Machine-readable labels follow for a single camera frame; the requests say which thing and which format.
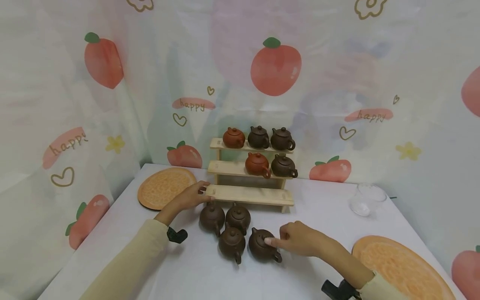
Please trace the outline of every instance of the brown teapot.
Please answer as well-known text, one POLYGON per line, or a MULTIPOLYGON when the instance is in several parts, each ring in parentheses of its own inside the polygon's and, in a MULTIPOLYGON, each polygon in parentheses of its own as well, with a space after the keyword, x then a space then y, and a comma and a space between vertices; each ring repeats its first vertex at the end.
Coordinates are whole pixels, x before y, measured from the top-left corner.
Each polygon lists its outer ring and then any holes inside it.
POLYGON ((247 228, 250 225, 250 212, 243 206, 237 205, 235 202, 233 206, 227 211, 225 223, 229 226, 240 230, 243 235, 247 235, 247 228))
POLYGON ((268 168, 268 159, 260 153, 248 153, 248 158, 245 160, 245 168, 251 175, 263 176, 269 179, 272 175, 268 168))
POLYGON ((228 148, 242 148, 245 144, 245 135, 241 130, 229 127, 223 134, 223 143, 228 148))
POLYGON ((282 256, 275 247, 265 244, 265 238, 273 238, 273 234, 265 229, 252 228, 252 235, 248 240, 248 248, 252 255, 260 261, 273 259, 277 263, 282 262, 282 256))
POLYGON ((208 231, 213 231, 220 237, 220 229, 225 222, 225 212, 222 207, 214 202, 209 202, 200 212, 200 224, 208 231))
POLYGON ((270 146, 267 130, 261 126, 250 126, 250 133, 248 134, 247 140, 248 145, 250 145, 252 148, 266 149, 270 146))
POLYGON ((275 154, 271 168, 275 176, 297 178, 299 175, 293 160, 286 156, 275 154))
POLYGON ((272 138, 270 139, 270 143, 272 144, 272 148, 278 151, 283 150, 290 150, 292 151, 295 149, 295 141, 292 139, 292 135, 290 131, 288 131, 285 127, 282 127, 279 130, 275 128, 273 130, 272 138))
POLYGON ((241 264, 241 255, 245 250, 245 238, 240 230, 229 227, 227 224, 218 240, 218 247, 223 255, 234 258, 237 264, 241 264))

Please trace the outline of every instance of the white tablecloth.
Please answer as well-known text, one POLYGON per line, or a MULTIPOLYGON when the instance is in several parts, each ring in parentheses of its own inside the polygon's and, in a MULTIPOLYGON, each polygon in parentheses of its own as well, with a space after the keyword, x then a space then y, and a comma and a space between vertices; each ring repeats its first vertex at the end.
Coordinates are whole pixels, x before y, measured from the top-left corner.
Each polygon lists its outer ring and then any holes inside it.
MULTIPOLYGON (((78 299, 100 271, 132 239, 147 218, 156 212, 137 201, 140 184, 150 175, 169 166, 146 164, 100 223, 55 277, 40 300, 78 299)), ((197 180, 212 180, 204 169, 191 170, 197 180)), ((396 240, 423 257, 448 283, 457 299, 465 299, 434 256, 408 224, 390 199, 373 216, 361 217, 348 207, 354 184, 314 180, 288 180, 295 206, 281 214, 276 206, 248 205, 252 227, 278 235, 278 228, 301 220, 324 232, 351 250, 355 241, 366 235, 396 240)), ((341 276, 319 259, 281 252, 283 263, 259 263, 247 249, 237 266, 221 256, 217 239, 198 225, 202 206, 182 212, 171 224, 176 231, 186 229, 182 244, 169 243, 158 264, 146 272, 144 284, 135 293, 137 299, 329 299, 321 292, 326 279, 338 284, 341 276)))

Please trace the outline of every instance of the beige sleeve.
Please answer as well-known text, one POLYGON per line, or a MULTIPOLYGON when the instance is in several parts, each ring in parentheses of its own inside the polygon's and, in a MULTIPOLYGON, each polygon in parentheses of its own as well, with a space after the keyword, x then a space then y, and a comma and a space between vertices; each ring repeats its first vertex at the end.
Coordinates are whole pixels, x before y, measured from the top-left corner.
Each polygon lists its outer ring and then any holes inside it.
POLYGON ((382 275, 375 272, 375 277, 359 290, 363 300, 408 300, 394 286, 389 284, 382 275))
POLYGON ((126 300, 144 271, 165 248, 168 227, 146 220, 133 239, 107 264, 80 300, 126 300))

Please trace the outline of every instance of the round mat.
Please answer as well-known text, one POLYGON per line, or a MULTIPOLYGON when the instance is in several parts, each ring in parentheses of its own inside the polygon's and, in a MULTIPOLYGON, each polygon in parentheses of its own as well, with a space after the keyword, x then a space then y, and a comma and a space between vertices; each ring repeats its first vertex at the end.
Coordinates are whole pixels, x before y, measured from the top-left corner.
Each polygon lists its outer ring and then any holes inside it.
POLYGON ((394 240, 366 236, 355 243, 352 254, 409 299, 455 300, 448 285, 432 266, 394 240))
POLYGON ((141 205, 161 210, 185 188, 197 179, 188 170, 168 168, 147 178, 138 188, 137 198, 141 205))

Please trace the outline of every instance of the clear glass bowl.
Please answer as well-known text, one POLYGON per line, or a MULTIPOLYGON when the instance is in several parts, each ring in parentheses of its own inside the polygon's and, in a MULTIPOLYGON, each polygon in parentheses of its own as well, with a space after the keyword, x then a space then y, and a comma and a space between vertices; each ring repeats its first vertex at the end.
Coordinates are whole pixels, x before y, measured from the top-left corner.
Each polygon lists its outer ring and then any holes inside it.
POLYGON ((387 194, 378 186, 359 183, 355 195, 350 199, 350 209, 360 216, 369 216, 387 200, 387 194))

